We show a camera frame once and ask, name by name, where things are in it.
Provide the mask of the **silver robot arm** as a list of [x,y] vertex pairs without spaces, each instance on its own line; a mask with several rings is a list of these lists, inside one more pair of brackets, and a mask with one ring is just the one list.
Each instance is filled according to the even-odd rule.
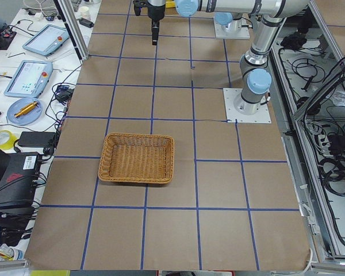
[[255,114],[272,83],[265,69],[268,54],[284,21],[308,5],[309,1],[175,1],[178,14],[191,17],[196,12],[261,15],[251,48],[240,61],[243,78],[241,94],[233,101],[235,109],[247,116]]
[[242,13],[216,12],[214,23],[224,32],[238,32],[242,30]]

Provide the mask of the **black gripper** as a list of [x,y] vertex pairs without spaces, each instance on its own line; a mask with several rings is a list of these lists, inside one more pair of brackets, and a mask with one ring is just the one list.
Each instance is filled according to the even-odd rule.
[[152,45],[157,45],[159,40],[160,20],[164,18],[166,0],[148,0],[148,16],[151,21]]

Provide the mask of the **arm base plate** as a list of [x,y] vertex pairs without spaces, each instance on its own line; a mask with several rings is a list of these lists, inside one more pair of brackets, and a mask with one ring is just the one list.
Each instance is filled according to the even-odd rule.
[[249,26],[241,13],[216,13],[213,20],[217,39],[250,39]]
[[255,104],[242,99],[242,89],[223,89],[226,121],[230,123],[271,124],[265,97]]

